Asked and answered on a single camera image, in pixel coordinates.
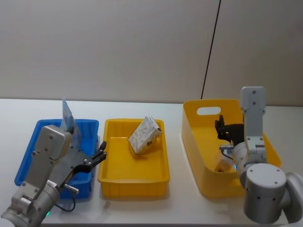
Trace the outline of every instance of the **clear plastic bag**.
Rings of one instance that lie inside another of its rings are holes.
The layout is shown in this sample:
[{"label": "clear plastic bag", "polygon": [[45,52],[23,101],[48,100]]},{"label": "clear plastic bag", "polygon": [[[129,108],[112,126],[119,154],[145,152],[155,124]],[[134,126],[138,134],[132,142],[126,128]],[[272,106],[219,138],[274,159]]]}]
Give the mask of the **clear plastic bag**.
[{"label": "clear plastic bag", "polygon": [[81,132],[76,124],[74,117],[72,116],[71,110],[67,105],[65,98],[62,98],[62,112],[63,119],[60,128],[67,130],[70,127],[74,128],[74,133],[71,138],[71,146],[77,149],[81,149]]}]

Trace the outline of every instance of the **black cable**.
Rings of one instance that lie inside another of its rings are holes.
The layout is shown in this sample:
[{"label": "black cable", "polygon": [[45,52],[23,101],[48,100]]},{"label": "black cable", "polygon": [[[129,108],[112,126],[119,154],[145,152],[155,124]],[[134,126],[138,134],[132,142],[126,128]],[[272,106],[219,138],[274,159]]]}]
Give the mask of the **black cable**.
[{"label": "black cable", "polygon": [[55,206],[60,208],[61,210],[65,211],[65,212],[72,212],[76,208],[76,201],[75,201],[74,197],[72,197],[72,201],[73,201],[74,205],[70,210],[67,210],[67,209],[63,208],[63,207],[59,206],[58,204],[55,204]]},{"label": "black cable", "polygon": [[211,53],[212,53],[212,48],[213,48],[214,34],[215,34],[215,32],[216,32],[216,27],[217,27],[217,22],[218,22],[218,17],[219,17],[220,6],[221,6],[221,0],[219,1],[218,11],[217,11],[217,17],[216,17],[216,22],[214,23],[214,33],[213,33],[213,37],[212,37],[212,42],[211,42],[211,44],[210,44],[210,50],[209,50],[208,61],[207,61],[207,66],[206,66],[206,71],[205,71],[205,77],[204,77],[204,82],[203,82],[203,87],[202,87],[201,99],[202,99],[203,93],[204,93],[204,87],[205,87],[205,82],[206,82],[206,76],[207,76],[207,71],[208,71],[208,66],[209,66],[209,61],[210,61],[210,55],[211,55]]},{"label": "black cable", "polygon": [[221,153],[223,154],[223,156],[225,156],[225,157],[227,157],[227,158],[229,158],[229,159],[233,160],[233,158],[232,158],[232,157],[230,157],[230,156],[228,156],[228,155],[224,154],[224,150],[221,150]]}]

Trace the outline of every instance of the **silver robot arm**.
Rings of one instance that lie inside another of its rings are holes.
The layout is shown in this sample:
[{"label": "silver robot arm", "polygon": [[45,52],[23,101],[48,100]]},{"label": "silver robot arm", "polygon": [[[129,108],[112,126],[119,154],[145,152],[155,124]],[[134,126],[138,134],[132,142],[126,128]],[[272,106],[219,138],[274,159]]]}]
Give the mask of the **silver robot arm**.
[{"label": "silver robot arm", "polygon": [[73,128],[63,131],[54,125],[41,129],[26,179],[2,218],[16,227],[37,227],[59,200],[63,188],[74,194],[79,192],[68,181],[76,173],[89,173],[106,159],[106,142],[94,156],[88,157],[80,149],[70,147],[72,133]]},{"label": "silver robot arm", "polygon": [[295,173],[285,174],[267,163],[262,122],[265,106],[263,87],[242,88],[244,142],[220,146],[220,149],[232,150],[237,174],[245,189],[244,213],[248,218],[270,224],[279,219],[283,210],[290,223],[286,226],[302,227],[303,178]]}]

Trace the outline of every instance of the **white table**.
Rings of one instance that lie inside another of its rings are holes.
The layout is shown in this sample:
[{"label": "white table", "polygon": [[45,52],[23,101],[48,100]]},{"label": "white table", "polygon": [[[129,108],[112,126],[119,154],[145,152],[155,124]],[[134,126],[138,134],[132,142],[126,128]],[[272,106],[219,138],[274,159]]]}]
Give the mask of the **white table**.
[{"label": "white table", "polygon": [[[252,225],[243,213],[242,198],[209,200],[196,185],[181,140],[182,104],[68,102],[75,118],[97,119],[103,137],[109,118],[143,118],[151,115],[165,124],[170,183],[166,198],[159,201],[115,201],[102,198],[95,177],[93,196],[77,203],[72,213],[54,207],[43,226],[79,224],[202,224]],[[14,178],[40,119],[62,117],[61,101],[0,99],[0,211],[10,204],[17,187]],[[267,107],[264,129],[283,161],[285,171],[303,175],[303,107]],[[277,224],[286,223],[284,214]]]}]

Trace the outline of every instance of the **yellow plastic basket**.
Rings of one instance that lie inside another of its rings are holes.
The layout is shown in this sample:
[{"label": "yellow plastic basket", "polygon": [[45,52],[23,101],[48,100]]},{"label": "yellow plastic basket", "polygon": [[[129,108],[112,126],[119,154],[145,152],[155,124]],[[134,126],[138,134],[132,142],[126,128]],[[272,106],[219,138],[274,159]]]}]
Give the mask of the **yellow plastic basket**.
[{"label": "yellow plastic basket", "polygon": [[169,164],[163,121],[162,130],[145,155],[136,155],[128,137],[143,119],[109,119],[105,122],[103,140],[107,158],[101,163],[98,181],[106,197],[163,196],[169,182]]},{"label": "yellow plastic basket", "polygon": [[[219,107],[216,115],[198,115],[200,107]],[[225,124],[242,123],[239,101],[235,99],[191,100],[183,104],[182,139],[200,192],[210,198],[242,196],[244,190],[235,169],[220,173],[215,171],[219,156],[219,140],[214,121],[224,116]],[[264,135],[267,161],[281,166],[278,154]]]}]

